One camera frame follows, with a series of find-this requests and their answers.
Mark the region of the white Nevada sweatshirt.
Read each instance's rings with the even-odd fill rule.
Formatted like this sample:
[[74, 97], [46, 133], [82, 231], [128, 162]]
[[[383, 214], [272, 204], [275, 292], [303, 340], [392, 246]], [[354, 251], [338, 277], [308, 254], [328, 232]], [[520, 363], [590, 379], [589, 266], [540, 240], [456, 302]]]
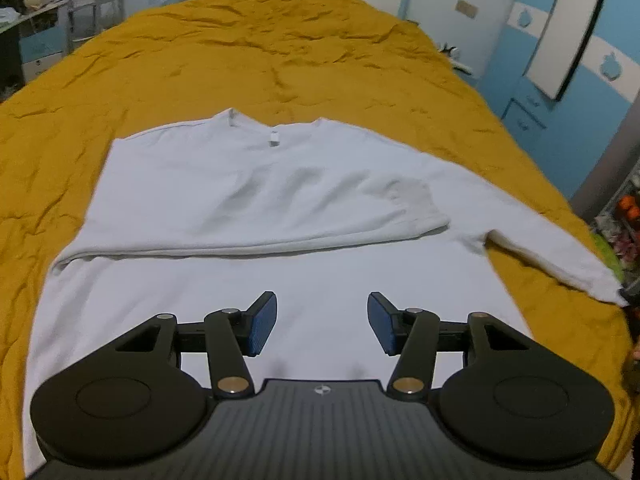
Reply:
[[[496, 244], [622, 310], [613, 273], [477, 174], [320, 118], [236, 110], [112, 143], [36, 310], [23, 411], [31, 479], [607, 479], [596, 378], [530, 332]], [[254, 396], [215, 399], [204, 318], [263, 292]], [[371, 292], [440, 319], [426, 402]]]

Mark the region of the blue wardrobe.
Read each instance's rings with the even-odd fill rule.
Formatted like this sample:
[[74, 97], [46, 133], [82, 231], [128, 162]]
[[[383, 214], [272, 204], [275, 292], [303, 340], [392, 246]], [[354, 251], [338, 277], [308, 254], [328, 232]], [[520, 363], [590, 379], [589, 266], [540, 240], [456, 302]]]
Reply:
[[513, 0], [477, 88], [574, 197], [639, 93], [639, 0]]

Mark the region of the mustard yellow quilt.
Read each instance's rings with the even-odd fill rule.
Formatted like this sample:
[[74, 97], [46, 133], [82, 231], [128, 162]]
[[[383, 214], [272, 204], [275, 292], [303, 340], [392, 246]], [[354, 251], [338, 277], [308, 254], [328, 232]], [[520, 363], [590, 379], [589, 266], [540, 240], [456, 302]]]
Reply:
[[191, 0], [146, 10], [1, 107], [1, 474], [24, 474], [27, 346], [44, 276], [113, 140], [234, 107], [326, 117], [457, 162], [590, 243], [560, 192], [416, 25], [360, 0]]

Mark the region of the white blue desk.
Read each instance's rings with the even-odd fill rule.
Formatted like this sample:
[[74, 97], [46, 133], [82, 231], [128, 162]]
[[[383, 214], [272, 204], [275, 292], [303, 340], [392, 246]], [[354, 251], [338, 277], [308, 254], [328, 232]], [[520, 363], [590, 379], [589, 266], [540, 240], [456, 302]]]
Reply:
[[64, 58], [65, 15], [66, 0], [55, 0], [1, 24], [1, 101]]

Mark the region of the grey metal stool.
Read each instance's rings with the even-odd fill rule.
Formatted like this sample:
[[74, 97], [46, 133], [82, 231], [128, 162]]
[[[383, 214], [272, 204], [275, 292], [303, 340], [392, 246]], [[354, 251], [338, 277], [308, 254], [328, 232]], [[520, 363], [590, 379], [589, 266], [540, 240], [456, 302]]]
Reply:
[[126, 18], [125, 0], [67, 0], [66, 8], [70, 52]]

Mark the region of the beige wall switch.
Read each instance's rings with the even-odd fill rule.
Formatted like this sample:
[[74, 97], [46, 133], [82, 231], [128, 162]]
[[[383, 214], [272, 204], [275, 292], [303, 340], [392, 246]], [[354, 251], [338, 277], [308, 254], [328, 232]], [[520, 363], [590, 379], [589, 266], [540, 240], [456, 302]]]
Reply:
[[477, 16], [478, 7], [474, 6], [474, 4], [467, 2], [466, 0], [458, 0], [454, 10], [463, 14], [467, 18], [474, 20]]

